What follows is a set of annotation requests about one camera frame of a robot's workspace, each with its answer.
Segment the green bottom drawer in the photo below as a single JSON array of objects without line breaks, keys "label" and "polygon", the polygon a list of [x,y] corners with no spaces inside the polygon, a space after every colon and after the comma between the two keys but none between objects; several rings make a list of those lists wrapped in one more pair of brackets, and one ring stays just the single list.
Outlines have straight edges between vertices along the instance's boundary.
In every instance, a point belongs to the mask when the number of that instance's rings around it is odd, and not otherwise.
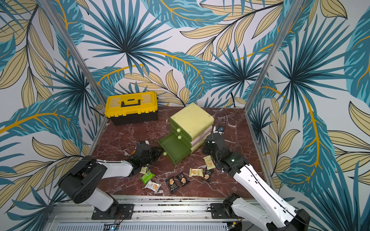
[{"label": "green bottom drawer", "polygon": [[184,141],[182,141],[182,139],[178,139],[178,135],[174,133],[171,133],[159,140],[158,144],[174,165],[179,164],[191,154],[191,149]]}]

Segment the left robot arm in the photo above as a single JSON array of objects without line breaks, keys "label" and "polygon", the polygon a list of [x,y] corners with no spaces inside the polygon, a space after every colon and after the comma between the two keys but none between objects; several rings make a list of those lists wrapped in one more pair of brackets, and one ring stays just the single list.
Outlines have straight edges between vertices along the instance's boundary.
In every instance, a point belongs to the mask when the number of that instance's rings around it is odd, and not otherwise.
[{"label": "left robot arm", "polygon": [[75,203],[86,203],[107,216],[118,213],[118,202],[111,195],[98,189],[102,179],[115,177],[133,177],[143,167],[154,164],[163,153],[163,149],[152,147],[142,141],[133,155],[122,161],[106,161],[91,156],[78,161],[57,185]]}]

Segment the cream cookie packet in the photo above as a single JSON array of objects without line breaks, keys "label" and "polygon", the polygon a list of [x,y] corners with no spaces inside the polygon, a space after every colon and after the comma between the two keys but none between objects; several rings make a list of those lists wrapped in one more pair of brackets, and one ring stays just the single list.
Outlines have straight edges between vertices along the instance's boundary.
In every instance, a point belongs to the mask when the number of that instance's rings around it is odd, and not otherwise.
[{"label": "cream cookie packet", "polygon": [[203,170],[201,168],[190,168],[189,169],[189,176],[190,177],[203,177]]},{"label": "cream cookie packet", "polygon": [[208,170],[216,168],[211,156],[206,156],[203,159],[205,161],[205,164]]}]

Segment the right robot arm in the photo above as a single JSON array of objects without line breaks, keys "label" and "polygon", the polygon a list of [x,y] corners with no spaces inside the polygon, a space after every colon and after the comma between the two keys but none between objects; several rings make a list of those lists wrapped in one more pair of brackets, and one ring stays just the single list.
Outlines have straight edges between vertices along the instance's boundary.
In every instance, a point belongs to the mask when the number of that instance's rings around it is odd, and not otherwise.
[{"label": "right robot arm", "polygon": [[227,173],[241,184],[261,205],[258,208],[233,193],[217,207],[227,218],[243,218],[263,231],[306,231],[310,215],[296,209],[281,198],[254,170],[253,166],[237,152],[231,152],[223,136],[211,133],[203,146],[216,168]]}]

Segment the white orange snack packet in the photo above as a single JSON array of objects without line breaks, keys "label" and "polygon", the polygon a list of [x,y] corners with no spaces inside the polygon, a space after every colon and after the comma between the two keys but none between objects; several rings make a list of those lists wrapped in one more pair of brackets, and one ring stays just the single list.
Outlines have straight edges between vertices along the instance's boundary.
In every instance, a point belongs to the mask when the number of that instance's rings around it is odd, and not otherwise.
[{"label": "white orange snack packet", "polygon": [[147,184],[145,185],[145,189],[150,189],[150,190],[152,190],[154,193],[157,193],[157,192],[159,191],[160,187],[161,187],[161,184],[158,184],[158,183],[153,182],[153,181],[151,181],[151,180],[149,180],[149,181],[147,182]]}]

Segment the black cookie packet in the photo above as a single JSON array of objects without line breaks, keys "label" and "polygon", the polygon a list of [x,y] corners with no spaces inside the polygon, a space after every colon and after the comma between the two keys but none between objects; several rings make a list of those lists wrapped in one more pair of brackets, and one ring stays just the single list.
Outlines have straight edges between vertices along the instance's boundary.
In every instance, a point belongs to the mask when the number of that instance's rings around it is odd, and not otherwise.
[{"label": "black cookie packet", "polygon": [[214,171],[212,169],[206,169],[203,173],[203,180],[210,183]]},{"label": "black cookie packet", "polygon": [[189,184],[189,180],[186,178],[183,172],[179,173],[176,178],[179,180],[181,186]]}]

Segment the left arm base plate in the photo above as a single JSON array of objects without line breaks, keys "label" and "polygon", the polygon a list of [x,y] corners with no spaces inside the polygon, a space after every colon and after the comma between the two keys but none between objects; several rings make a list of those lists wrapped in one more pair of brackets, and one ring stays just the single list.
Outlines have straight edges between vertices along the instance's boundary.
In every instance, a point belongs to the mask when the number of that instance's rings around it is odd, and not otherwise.
[{"label": "left arm base plate", "polygon": [[107,211],[94,208],[92,220],[128,220],[132,218],[134,204],[113,204]]}]

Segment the green drawer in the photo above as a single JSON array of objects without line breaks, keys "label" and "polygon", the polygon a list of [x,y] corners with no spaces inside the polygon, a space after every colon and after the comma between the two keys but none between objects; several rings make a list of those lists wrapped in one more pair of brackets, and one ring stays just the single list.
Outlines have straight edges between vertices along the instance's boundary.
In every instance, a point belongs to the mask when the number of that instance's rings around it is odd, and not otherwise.
[{"label": "green drawer", "polygon": [[177,131],[175,127],[172,127],[172,133],[175,135],[175,138],[179,141],[182,141],[185,143],[185,145],[189,148],[193,148],[197,145],[201,145],[204,140],[202,140],[200,137],[197,138],[197,140],[192,140],[191,136],[188,135],[183,130],[180,130],[180,132]]},{"label": "green drawer", "polygon": [[191,149],[184,141],[182,141],[182,139],[178,139],[178,135],[174,133],[171,133],[159,140],[158,144],[174,165],[179,164],[191,154]]},{"label": "green drawer", "polygon": [[201,129],[195,128],[193,125],[186,124],[186,125],[181,126],[172,118],[169,119],[169,123],[171,127],[175,127],[176,129],[178,129],[177,130],[178,132],[180,132],[180,130],[183,130],[184,132],[186,132],[188,135],[191,136],[192,140],[195,140],[195,138],[198,137],[202,132]]}]

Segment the green top drawer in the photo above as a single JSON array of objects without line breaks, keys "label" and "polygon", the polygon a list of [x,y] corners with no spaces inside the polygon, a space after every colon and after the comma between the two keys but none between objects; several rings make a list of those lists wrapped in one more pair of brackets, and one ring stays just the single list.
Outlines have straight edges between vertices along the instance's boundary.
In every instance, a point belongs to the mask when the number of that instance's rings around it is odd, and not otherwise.
[{"label": "green top drawer", "polygon": [[188,135],[191,136],[192,140],[195,140],[195,138],[198,137],[202,132],[201,129],[195,128],[193,125],[186,124],[186,125],[181,126],[172,118],[169,119],[169,123],[171,127],[175,127],[176,129],[178,129],[177,130],[178,132],[180,132],[180,130],[183,130],[184,132],[186,132]]}]

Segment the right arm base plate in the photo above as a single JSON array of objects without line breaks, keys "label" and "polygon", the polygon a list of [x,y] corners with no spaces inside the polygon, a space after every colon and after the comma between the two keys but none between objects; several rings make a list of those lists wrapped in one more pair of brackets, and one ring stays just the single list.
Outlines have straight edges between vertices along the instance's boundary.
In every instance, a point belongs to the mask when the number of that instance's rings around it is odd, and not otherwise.
[{"label": "right arm base plate", "polygon": [[231,207],[224,205],[223,203],[212,203],[207,207],[207,212],[211,213],[212,219],[236,219],[236,218],[247,218],[250,215],[248,213],[236,214]]}]

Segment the bright green snack packet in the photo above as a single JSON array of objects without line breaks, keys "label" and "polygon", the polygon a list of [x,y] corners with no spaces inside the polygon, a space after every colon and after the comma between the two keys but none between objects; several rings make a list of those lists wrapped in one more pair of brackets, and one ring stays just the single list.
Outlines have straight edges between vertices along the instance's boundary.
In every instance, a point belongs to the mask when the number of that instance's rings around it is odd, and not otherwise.
[{"label": "bright green snack packet", "polygon": [[151,171],[148,171],[140,179],[143,182],[143,184],[146,185],[154,177],[155,177],[155,174],[152,173]]}]

